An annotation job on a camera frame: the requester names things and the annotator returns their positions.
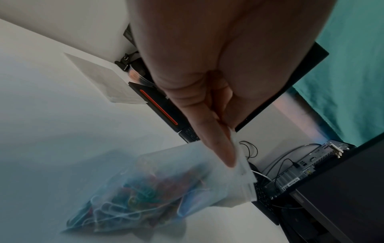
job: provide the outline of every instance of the bag of paper clips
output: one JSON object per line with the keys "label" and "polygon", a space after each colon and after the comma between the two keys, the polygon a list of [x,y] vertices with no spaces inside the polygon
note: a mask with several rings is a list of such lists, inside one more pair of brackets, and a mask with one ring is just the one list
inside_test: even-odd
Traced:
{"label": "bag of paper clips", "polygon": [[201,141],[142,155],[91,196],[68,229],[155,228],[209,206],[255,201],[256,182],[238,143],[228,168]]}

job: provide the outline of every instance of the wire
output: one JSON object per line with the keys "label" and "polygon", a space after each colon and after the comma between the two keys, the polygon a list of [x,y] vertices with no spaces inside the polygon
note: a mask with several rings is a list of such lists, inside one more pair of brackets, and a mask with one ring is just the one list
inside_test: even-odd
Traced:
{"label": "wire", "polygon": [[272,204],[272,206],[278,207],[281,209],[303,209],[303,207],[282,207],[282,206],[277,206],[277,205],[273,205],[273,204]]}
{"label": "wire", "polygon": [[291,149],[291,150],[289,150],[288,152],[286,152],[285,154],[283,154],[282,156],[280,156],[280,157],[278,157],[277,159],[275,159],[273,162],[272,162],[272,167],[268,170],[268,172],[267,173],[264,173],[264,171],[266,171],[267,170],[267,168],[265,168],[263,171],[262,171],[262,173],[263,174],[265,174],[265,175],[268,175],[269,174],[269,172],[271,172],[271,170],[273,169],[273,167],[275,167],[279,162],[280,162],[280,160],[282,159],[282,158],[284,158],[285,156],[287,156],[288,154],[290,154],[290,153],[292,153],[292,152],[294,152],[294,151],[296,151],[296,150],[298,150],[298,149],[300,149],[300,148],[303,148],[303,147],[306,147],[306,146],[310,146],[310,145],[318,145],[318,146],[321,146],[321,144],[318,144],[318,143],[308,143],[308,144],[305,144],[305,145],[301,145],[301,146],[299,146],[299,147],[297,147],[297,148],[294,148],[294,149]]}
{"label": "wire", "polygon": [[286,160],[289,160],[289,161],[291,161],[291,162],[292,162],[292,164],[293,164],[293,163],[295,163],[295,162],[293,162],[291,159],[288,159],[288,158],[284,159],[284,160],[283,160],[283,162],[281,162],[281,164],[280,164],[280,167],[279,167],[279,171],[277,172],[277,174],[276,174],[276,177],[275,177],[275,182],[273,183],[273,185],[275,186],[276,190],[278,190],[278,191],[280,191],[280,190],[279,190],[279,188],[277,188],[277,186],[276,186],[277,177],[279,177],[279,174],[280,174],[280,170],[281,170],[281,167],[283,166],[283,164],[284,164],[284,161],[286,161]]}
{"label": "wire", "polygon": [[269,178],[268,176],[266,176],[266,175],[263,175],[262,173],[260,173],[260,172],[257,172],[257,171],[252,171],[253,173],[256,173],[256,174],[258,174],[258,175],[261,175],[262,177],[265,177],[265,178],[267,178],[269,181],[272,181],[272,179],[271,178]]}
{"label": "wire", "polygon": [[[248,145],[247,144],[245,144],[245,143],[248,143],[249,145],[252,145],[252,147],[254,147],[255,149],[256,149],[256,154],[254,155],[254,156],[251,156],[251,150],[249,149],[249,147],[248,147]],[[248,156],[247,156],[247,160],[248,159],[252,159],[252,158],[255,158],[258,154],[259,154],[259,150],[257,149],[257,147],[255,146],[255,145],[253,145],[252,143],[250,143],[250,142],[248,142],[248,141],[245,141],[245,140],[243,140],[243,141],[240,141],[239,142],[239,144],[241,144],[241,145],[244,145],[244,146],[246,146],[247,147],[247,149],[248,149]]]}

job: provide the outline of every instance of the black monitor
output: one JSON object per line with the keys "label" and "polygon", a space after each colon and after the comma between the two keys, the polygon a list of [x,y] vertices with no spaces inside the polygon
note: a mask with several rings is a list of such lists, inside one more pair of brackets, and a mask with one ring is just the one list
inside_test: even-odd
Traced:
{"label": "black monitor", "polygon": [[384,242],[384,133],[291,196],[340,242]]}

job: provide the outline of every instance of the transparent plastic sleeve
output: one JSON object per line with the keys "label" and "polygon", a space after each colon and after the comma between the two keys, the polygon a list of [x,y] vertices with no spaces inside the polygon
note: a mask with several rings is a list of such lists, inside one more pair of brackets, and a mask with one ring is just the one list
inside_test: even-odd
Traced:
{"label": "transparent plastic sleeve", "polygon": [[98,189],[67,221],[67,228],[94,232],[155,228],[209,206],[255,201],[256,179],[240,146],[233,142],[234,168],[228,168],[201,141],[138,157]]}

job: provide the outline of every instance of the orange stripe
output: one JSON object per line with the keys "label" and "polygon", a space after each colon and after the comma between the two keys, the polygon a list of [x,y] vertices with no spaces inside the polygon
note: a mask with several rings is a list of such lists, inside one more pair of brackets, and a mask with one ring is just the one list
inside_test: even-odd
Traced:
{"label": "orange stripe", "polygon": [[168,113],[165,112],[165,110],[163,110],[161,106],[159,106],[154,100],[152,100],[152,98],[149,95],[147,95],[147,93],[145,93],[144,90],[140,89],[140,92],[143,93],[157,108],[159,108],[161,112],[163,112],[164,115],[166,115],[175,125],[178,125],[178,123],[170,115],[168,115]]}

